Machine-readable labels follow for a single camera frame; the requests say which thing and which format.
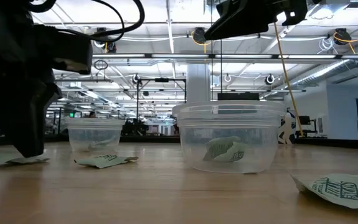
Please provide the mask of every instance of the white wall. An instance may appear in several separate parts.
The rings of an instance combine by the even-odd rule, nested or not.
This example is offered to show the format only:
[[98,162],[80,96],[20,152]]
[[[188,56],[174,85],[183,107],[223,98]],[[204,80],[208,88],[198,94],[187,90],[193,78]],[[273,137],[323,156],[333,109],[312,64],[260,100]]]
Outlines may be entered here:
[[358,139],[358,86],[327,85],[331,139]]
[[[318,133],[318,136],[326,136],[329,134],[329,121],[328,121],[328,100],[327,100],[327,85],[323,81],[316,87],[305,88],[305,93],[294,93],[296,107],[300,116],[309,116],[310,119],[316,119],[317,130],[318,118],[323,119],[323,132]],[[285,98],[285,105],[287,108],[293,110],[291,96],[288,94]],[[303,129],[314,130],[313,123],[310,126],[302,126]],[[296,122],[296,130],[299,130],[298,122]]]

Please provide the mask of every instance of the wooden tabletop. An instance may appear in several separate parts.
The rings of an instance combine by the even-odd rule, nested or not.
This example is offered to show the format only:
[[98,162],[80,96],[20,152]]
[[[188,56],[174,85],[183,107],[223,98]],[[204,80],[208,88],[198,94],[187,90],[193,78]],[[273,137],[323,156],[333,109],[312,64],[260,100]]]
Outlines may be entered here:
[[45,148],[47,163],[0,167],[0,223],[358,223],[358,210],[300,194],[288,175],[358,174],[358,149],[280,146],[270,170],[240,175],[188,167],[179,144],[120,144],[139,160],[105,169],[75,164],[89,154],[67,142]]

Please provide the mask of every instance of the white pillar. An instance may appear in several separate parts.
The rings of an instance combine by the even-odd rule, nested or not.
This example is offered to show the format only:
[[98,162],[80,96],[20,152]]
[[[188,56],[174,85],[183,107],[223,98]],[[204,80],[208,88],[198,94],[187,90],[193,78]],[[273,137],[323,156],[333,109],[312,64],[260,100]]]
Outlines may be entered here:
[[211,100],[211,79],[208,64],[187,65],[187,103]]

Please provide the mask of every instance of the plastic container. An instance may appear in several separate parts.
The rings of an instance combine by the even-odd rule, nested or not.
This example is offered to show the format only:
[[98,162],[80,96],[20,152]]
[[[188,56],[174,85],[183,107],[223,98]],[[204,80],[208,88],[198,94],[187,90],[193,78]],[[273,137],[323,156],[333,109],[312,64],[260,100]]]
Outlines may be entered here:
[[74,151],[114,149],[125,121],[99,118],[66,118],[70,145]]
[[230,174],[268,169],[285,106],[268,101],[209,101],[173,108],[186,162]]

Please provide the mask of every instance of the wooden table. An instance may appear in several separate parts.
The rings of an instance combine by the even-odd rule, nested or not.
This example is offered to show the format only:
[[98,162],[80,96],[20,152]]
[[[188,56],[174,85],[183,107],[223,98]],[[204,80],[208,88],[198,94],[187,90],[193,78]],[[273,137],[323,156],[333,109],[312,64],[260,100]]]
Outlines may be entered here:
[[194,170],[179,144],[117,153],[139,160],[86,168],[63,142],[46,145],[48,163],[0,167],[0,223],[358,223],[358,210],[299,194],[288,175],[358,174],[358,149],[281,146],[270,170],[249,175]]

